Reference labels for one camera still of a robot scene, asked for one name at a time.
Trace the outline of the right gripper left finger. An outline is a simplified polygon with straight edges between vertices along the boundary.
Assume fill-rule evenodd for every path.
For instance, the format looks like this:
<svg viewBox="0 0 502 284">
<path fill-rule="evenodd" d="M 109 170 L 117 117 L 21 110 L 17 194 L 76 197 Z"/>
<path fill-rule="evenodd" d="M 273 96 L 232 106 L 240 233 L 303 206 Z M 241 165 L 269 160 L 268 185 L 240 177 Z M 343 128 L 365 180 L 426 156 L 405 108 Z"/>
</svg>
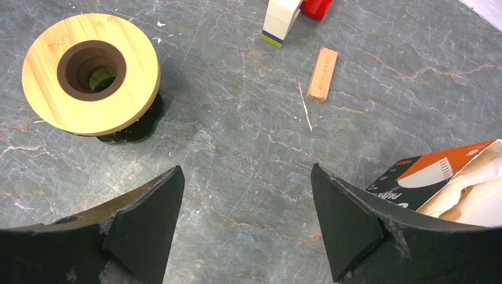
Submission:
<svg viewBox="0 0 502 284">
<path fill-rule="evenodd" d="M 184 187 L 175 166 L 51 224 L 1 230 L 1 282 L 162 283 Z"/>
</svg>

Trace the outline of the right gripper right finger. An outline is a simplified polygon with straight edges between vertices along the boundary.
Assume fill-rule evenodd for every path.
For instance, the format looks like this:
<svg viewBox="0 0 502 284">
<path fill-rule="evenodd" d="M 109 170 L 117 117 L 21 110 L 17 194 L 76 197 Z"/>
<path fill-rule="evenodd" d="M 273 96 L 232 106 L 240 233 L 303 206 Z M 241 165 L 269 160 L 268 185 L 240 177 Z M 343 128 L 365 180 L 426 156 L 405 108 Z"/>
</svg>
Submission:
<svg viewBox="0 0 502 284">
<path fill-rule="evenodd" d="M 501 228 L 422 215 L 311 170 L 335 283 L 500 283 Z"/>
</svg>

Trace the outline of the black coffee server base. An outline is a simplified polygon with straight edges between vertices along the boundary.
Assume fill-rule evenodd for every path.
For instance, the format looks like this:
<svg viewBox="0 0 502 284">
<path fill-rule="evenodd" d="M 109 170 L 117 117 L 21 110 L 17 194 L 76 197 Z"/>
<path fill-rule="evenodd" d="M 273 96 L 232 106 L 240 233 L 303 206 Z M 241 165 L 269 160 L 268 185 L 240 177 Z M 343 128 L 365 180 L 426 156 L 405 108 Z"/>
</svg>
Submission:
<svg viewBox="0 0 502 284">
<path fill-rule="evenodd" d="M 117 72 L 111 67 L 99 68 L 91 74 L 89 87 L 95 93 L 104 91 L 115 81 L 116 75 Z M 97 136 L 96 138 L 108 144 L 140 142 L 153 134 L 158 121 L 163 115 L 164 106 L 163 98 L 157 94 L 151 106 L 136 122 L 120 131 Z"/>
</svg>

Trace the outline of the round wooden dripper holder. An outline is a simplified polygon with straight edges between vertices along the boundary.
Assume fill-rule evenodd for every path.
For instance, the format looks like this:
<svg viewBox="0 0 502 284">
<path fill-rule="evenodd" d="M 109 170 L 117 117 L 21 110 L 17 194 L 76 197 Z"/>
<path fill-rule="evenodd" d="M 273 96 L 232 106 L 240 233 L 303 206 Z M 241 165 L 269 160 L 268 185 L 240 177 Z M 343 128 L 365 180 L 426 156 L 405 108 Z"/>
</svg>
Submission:
<svg viewBox="0 0 502 284">
<path fill-rule="evenodd" d="M 90 13 L 43 31 L 25 56 L 24 95 L 63 131 L 96 137 L 134 124 L 152 105 L 161 78 L 148 36 L 131 22 Z"/>
</svg>

